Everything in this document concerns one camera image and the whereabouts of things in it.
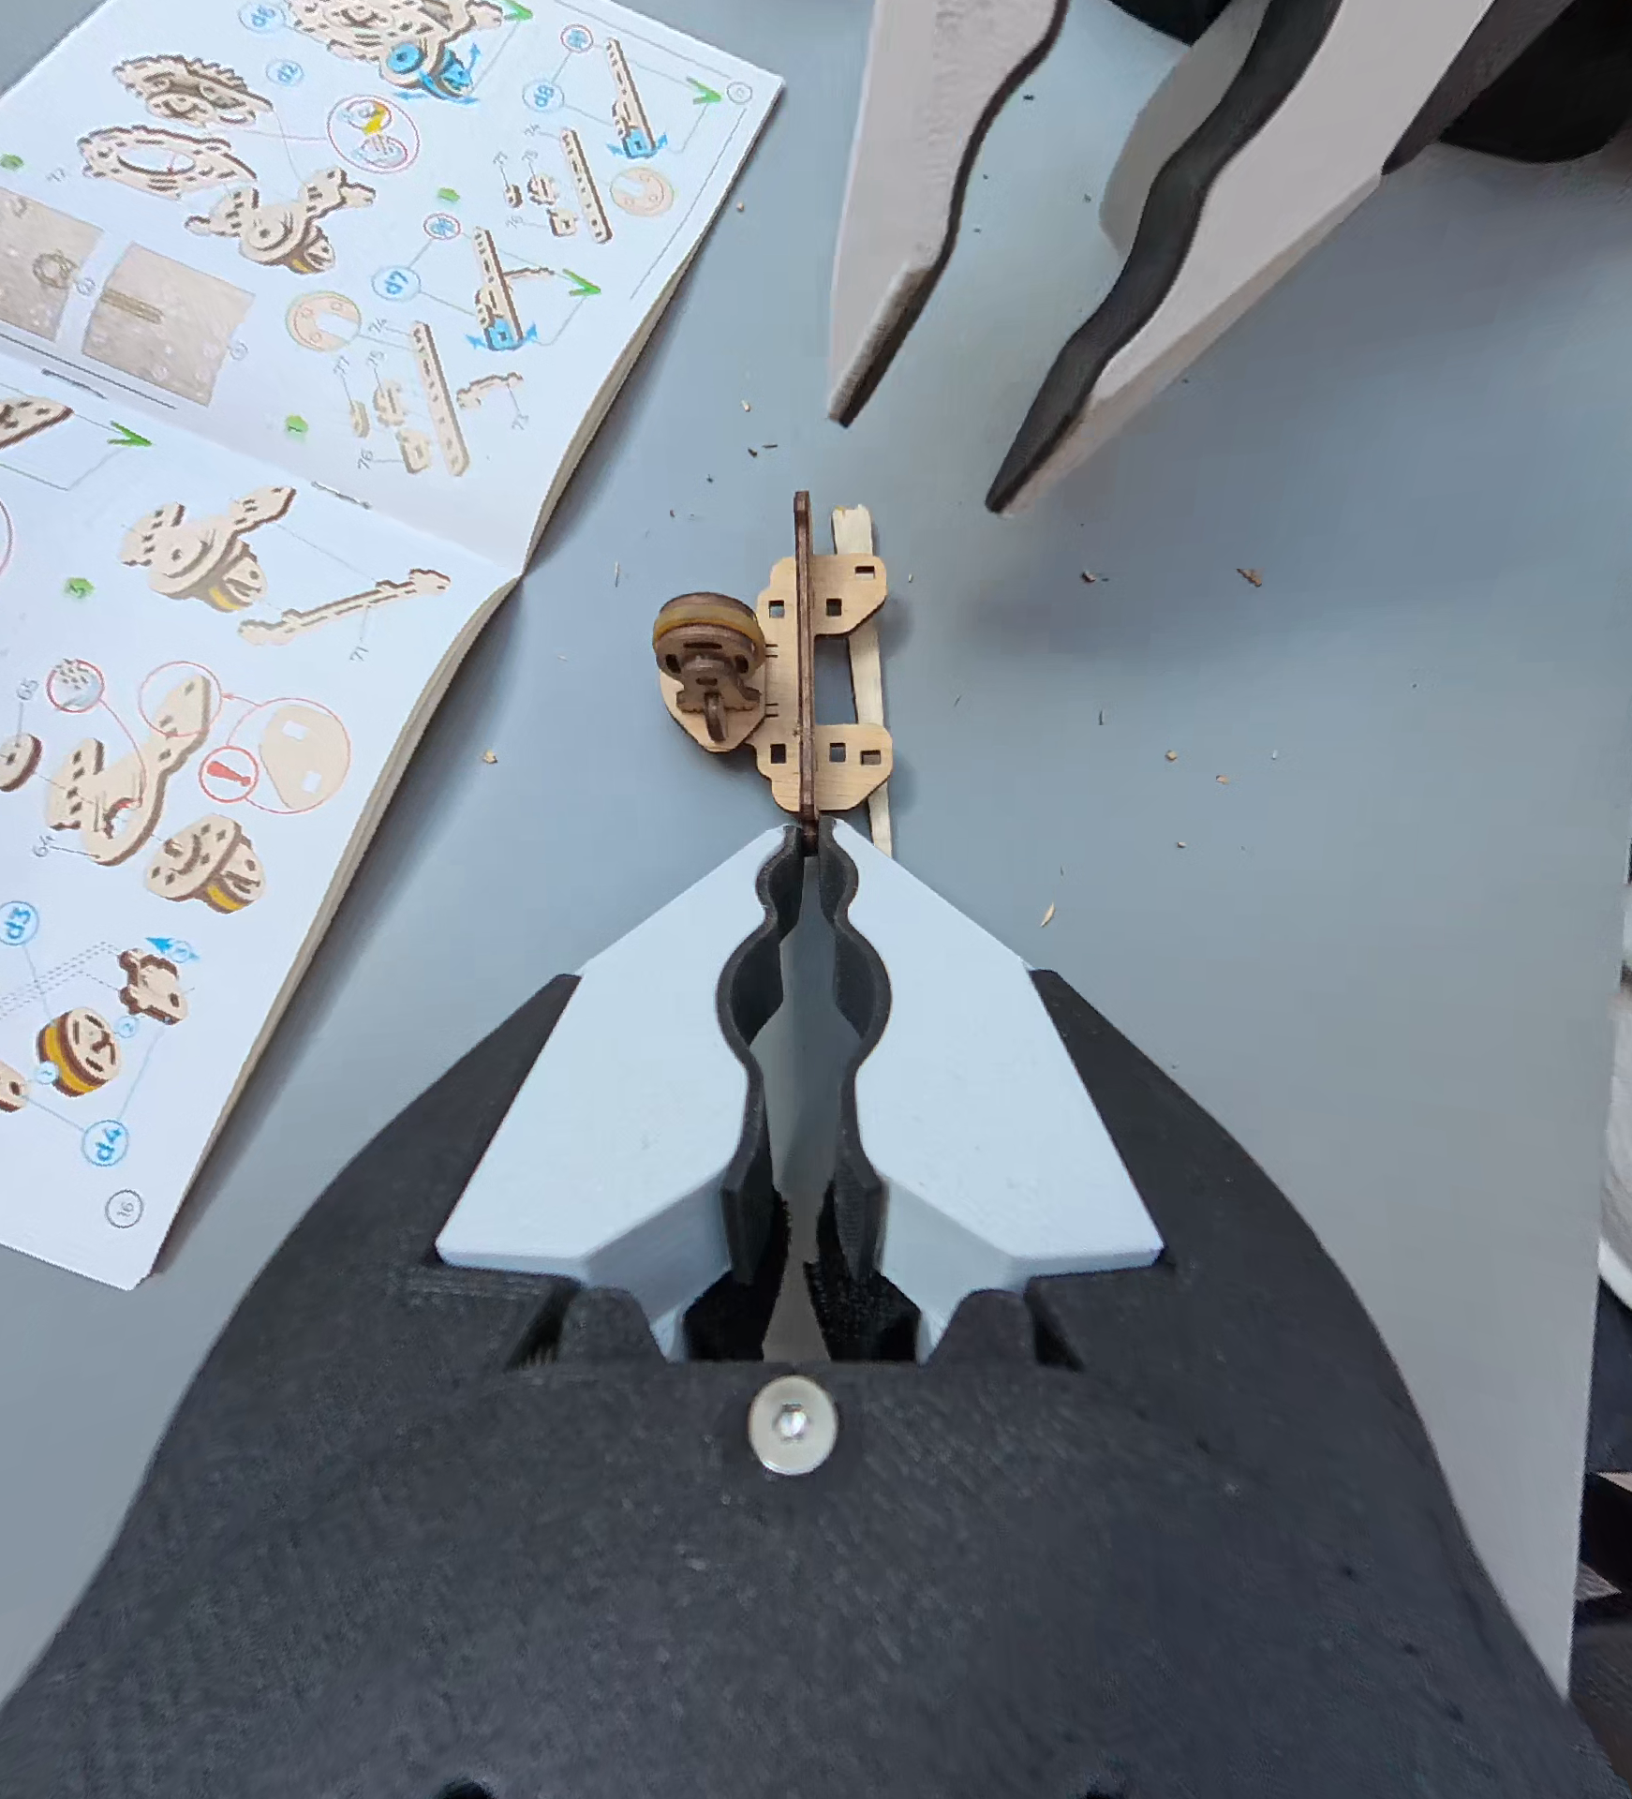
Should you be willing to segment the thin wooden stick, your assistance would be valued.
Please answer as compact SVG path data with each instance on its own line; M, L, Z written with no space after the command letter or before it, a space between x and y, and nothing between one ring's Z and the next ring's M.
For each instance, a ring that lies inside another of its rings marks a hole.
M829 514L833 554L838 557L872 557L872 516L865 507L833 508ZM878 619L872 616L848 640L848 668L855 721L863 727L883 727L883 680L878 642ZM883 781L867 802L872 845L893 858L893 832L889 809L889 783Z

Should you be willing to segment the small wooden model bracket assembly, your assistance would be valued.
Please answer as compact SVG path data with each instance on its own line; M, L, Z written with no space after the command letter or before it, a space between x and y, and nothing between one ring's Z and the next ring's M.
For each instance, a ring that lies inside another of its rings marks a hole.
M887 591L872 555L816 555L810 501L793 505L795 552L774 565L752 602L712 593L667 601L652 631L663 702L707 753L750 751L776 807L806 834L821 817L867 802L893 772L883 727L820 725L814 715L816 651L844 642Z

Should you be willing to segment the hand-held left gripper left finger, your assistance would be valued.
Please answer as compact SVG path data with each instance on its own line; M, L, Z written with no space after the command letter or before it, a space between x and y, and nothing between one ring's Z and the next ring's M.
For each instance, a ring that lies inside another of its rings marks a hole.
M671 1360L761 1360L789 1219L752 1044L803 892L801 836L765 832L579 969L443 1264L616 1289Z

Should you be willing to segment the open instruction booklet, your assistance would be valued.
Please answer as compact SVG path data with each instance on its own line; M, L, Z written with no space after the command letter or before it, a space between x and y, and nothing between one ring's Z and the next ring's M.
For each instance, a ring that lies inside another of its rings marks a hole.
M0 1243L120 1290L782 80L103 5L0 101Z

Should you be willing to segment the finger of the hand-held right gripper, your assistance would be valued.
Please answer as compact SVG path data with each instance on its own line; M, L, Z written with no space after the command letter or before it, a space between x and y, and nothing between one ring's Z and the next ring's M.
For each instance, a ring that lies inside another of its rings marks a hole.
M836 232L827 416L850 426L959 240L970 166L1064 3L876 3Z
M987 493L1032 505L1327 238L1485 3L1229 5L1126 134L1100 223L1118 277L1053 362Z

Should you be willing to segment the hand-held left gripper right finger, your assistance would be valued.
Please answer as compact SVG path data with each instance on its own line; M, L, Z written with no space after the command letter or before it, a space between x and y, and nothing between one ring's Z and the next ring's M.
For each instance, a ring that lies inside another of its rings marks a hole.
M1160 1234L1017 954L840 822L820 899L859 1040L812 1264L829 1354L921 1360L976 1292L1150 1268Z

